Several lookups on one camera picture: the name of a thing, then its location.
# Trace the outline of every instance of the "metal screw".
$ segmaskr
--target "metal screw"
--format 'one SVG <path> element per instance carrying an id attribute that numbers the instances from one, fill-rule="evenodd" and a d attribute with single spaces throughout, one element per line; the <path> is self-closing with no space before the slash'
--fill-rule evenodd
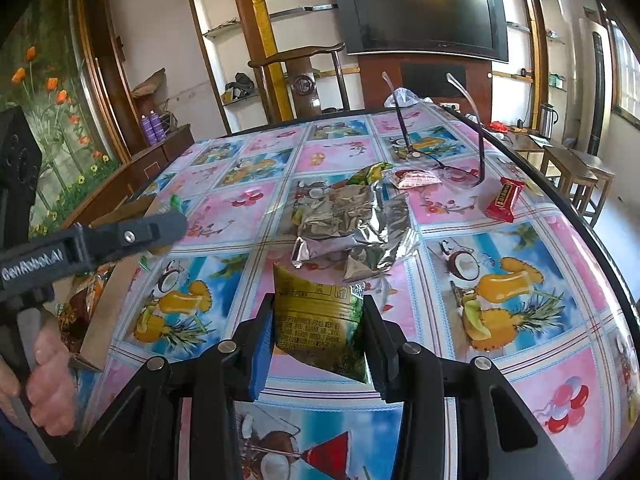
<path id="1" fill-rule="evenodd" d="M 489 361 L 489 359 L 487 359 L 486 357 L 477 357 L 476 360 L 474 361 L 474 364 L 480 368 L 481 370 L 488 370 L 489 368 L 491 368 L 491 361 Z"/>
<path id="2" fill-rule="evenodd" d="M 146 362 L 146 367 L 149 368 L 152 372 L 159 370 L 164 366 L 164 359 L 161 357 L 152 357 L 149 361 Z"/>
<path id="3" fill-rule="evenodd" d="M 408 343 L 404 343 L 402 345 L 402 350 L 407 352 L 409 355 L 416 355 L 420 353 L 420 350 L 422 350 L 422 348 L 420 347 L 420 345 L 418 345 L 418 343 L 409 341 Z"/>
<path id="4" fill-rule="evenodd" d="M 231 352 L 236 351 L 236 348 L 238 348 L 238 346 L 236 345 L 236 343 L 231 341 L 231 339 L 225 339 L 218 343 L 218 350 L 223 354 L 231 354 Z"/>

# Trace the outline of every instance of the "tv screen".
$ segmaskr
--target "tv screen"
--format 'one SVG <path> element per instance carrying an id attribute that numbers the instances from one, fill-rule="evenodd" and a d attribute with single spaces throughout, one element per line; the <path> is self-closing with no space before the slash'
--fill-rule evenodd
<path id="1" fill-rule="evenodd" d="M 337 0 L 349 54 L 434 52 L 508 61 L 502 0 Z"/>

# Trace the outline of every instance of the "crumpled foil wrapper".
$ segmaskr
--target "crumpled foil wrapper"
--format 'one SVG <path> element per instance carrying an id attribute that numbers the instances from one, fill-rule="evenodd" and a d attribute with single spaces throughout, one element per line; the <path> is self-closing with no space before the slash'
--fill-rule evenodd
<path id="1" fill-rule="evenodd" d="M 291 263 L 303 262 L 359 246 L 388 241 L 382 181 L 368 186 L 350 185 L 322 197 L 298 227 Z"/>
<path id="2" fill-rule="evenodd" d="M 362 282 L 387 272 L 394 263 L 415 254 L 420 238 L 411 226 L 407 195 L 385 203 L 388 241 L 381 245 L 356 247 L 349 251 L 344 268 L 346 283 Z"/>
<path id="3" fill-rule="evenodd" d="M 368 186 L 344 186 L 323 197 L 305 213 L 298 227 L 292 264 L 348 251 L 344 281 L 360 282 L 387 272 L 415 253 L 418 233 L 411 226 L 406 193 L 386 202 L 382 181 Z"/>

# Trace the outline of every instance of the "eyeglass temple arm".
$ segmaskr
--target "eyeglass temple arm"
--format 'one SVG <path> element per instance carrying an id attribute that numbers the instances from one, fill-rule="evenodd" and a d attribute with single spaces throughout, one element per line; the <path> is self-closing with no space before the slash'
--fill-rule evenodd
<path id="1" fill-rule="evenodd" d="M 406 148 L 408 150 L 411 149 L 410 140 L 409 140 L 409 132 L 406 129 L 406 124 L 404 124 L 404 117 L 402 117 L 402 112 L 400 111 L 400 105 L 398 104 L 398 99 L 396 98 L 396 88 L 394 84 L 391 82 L 388 74 L 386 72 L 382 73 L 382 79 L 386 81 L 386 84 L 389 86 L 391 90 L 391 95 L 394 97 L 394 104 L 396 106 L 396 115 L 398 115 L 398 122 L 400 123 L 400 130 L 402 131 L 402 136 L 404 137 L 404 143 L 406 144 Z"/>
<path id="2" fill-rule="evenodd" d="M 480 184 L 484 180 L 484 131 L 482 130 L 482 124 L 480 124 L 480 112 L 478 111 L 478 107 L 476 106 L 476 102 L 473 100 L 469 92 L 466 91 L 459 81 L 453 77 L 449 72 L 447 72 L 447 81 L 449 81 L 453 86 L 455 86 L 461 94 L 469 101 L 476 118 L 478 118 L 478 122 L 476 124 L 476 132 L 478 132 L 478 153 L 480 155 L 480 164 L 478 167 L 478 184 Z"/>

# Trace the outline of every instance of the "purple spray can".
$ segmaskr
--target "purple spray can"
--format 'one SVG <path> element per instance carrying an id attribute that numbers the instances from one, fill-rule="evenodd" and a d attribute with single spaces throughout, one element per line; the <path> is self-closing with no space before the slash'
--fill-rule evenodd
<path id="1" fill-rule="evenodd" d="M 149 146 L 153 146 L 156 142 L 158 142 L 158 139 L 156 139 L 156 134 L 154 133 L 154 128 L 151 124 L 151 120 L 146 116 L 142 116 L 140 124 L 142 125 L 142 131 L 145 133 L 146 142 Z"/>
<path id="2" fill-rule="evenodd" d="M 164 128 L 162 127 L 160 116 L 156 114 L 153 110 L 151 110 L 151 115 L 149 117 L 151 120 L 151 126 L 154 129 L 154 133 L 156 134 L 156 139 L 158 139 L 158 142 L 160 142 L 161 140 L 164 140 L 166 135 L 164 134 Z"/>

